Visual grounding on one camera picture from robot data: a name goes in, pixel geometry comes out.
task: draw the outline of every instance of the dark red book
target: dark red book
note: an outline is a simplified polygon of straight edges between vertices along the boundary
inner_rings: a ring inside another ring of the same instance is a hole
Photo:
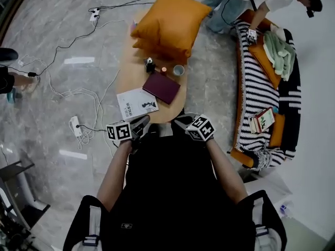
[[[167,104],[170,104],[178,93],[180,84],[160,74],[153,73],[149,76],[143,89]]]

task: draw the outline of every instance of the cup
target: cup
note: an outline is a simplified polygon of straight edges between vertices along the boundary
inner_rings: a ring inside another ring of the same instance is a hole
[[[185,69],[183,66],[181,65],[176,65],[174,68],[173,68],[173,74],[175,76],[182,76],[185,72]]]

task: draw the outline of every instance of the marble floor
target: marble floor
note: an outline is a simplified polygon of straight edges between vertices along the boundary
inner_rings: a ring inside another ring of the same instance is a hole
[[[75,37],[93,30],[89,8],[129,1],[132,0],[24,0],[2,47],[15,49],[21,58],[27,54],[49,64],[56,46],[67,46]],[[122,42],[132,16],[149,6],[102,12],[99,26],[110,20],[124,21],[109,23],[79,39],[71,48],[59,50],[49,67],[53,88],[60,93],[87,88],[102,98],[118,72]],[[92,57],[94,61],[67,64],[65,59],[72,57]],[[32,60],[25,57],[23,62]],[[17,62],[12,66],[20,69]],[[22,70],[39,73],[44,68],[40,61],[34,61]],[[229,150],[235,128],[238,84],[235,42],[202,25],[188,62],[188,73],[185,111],[209,116],[217,129],[217,142],[224,151]],[[0,142],[9,163],[19,159],[35,163],[28,173],[32,191],[51,208],[34,230],[50,245],[61,249],[82,197],[96,195],[111,156],[102,133],[96,133],[89,144],[78,150],[78,141],[69,129],[72,116],[78,116],[89,127],[94,125],[93,97],[78,94],[62,98],[52,92],[49,80],[48,73],[44,73],[35,92],[23,95],[14,105],[8,104],[5,96],[0,97]],[[121,119],[115,83],[108,89],[102,107],[103,123],[99,112],[97,128]],[[114,153],[115,147],[110,144],[110,148]],[[66,156],[66,151],[84,156]],[[3,156],[0,161],[2,166],[6,165]],[[236,168],[240,166],[231,161]]]

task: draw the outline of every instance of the green cloth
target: green cloth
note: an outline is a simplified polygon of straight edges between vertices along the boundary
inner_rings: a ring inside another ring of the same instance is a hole
[[[288,81],[293,70],[295,50],[271,31],[264,33],[263,47],[274,67],[274,72],[281,75],[284,81]]]

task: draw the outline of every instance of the person's arm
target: person's arm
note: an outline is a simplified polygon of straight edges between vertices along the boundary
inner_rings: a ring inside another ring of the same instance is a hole
[[[107,211],[112,209],[123,190],[127,158],[130,152],[131,141],[126,140],[121,142],[99,188],[97,199],[104,205]]]
[[[248,196],[243,181],[214,139],[206,142],[217,178],[229,198],[237,204]]]
[[[250,27],[250,30],[256,30],[258,25],[263,21],[265,18],[266,14],[269,12],[269,8],[267,7],[266,3],[263,2],[257,9],[255,16],[253,17]]]

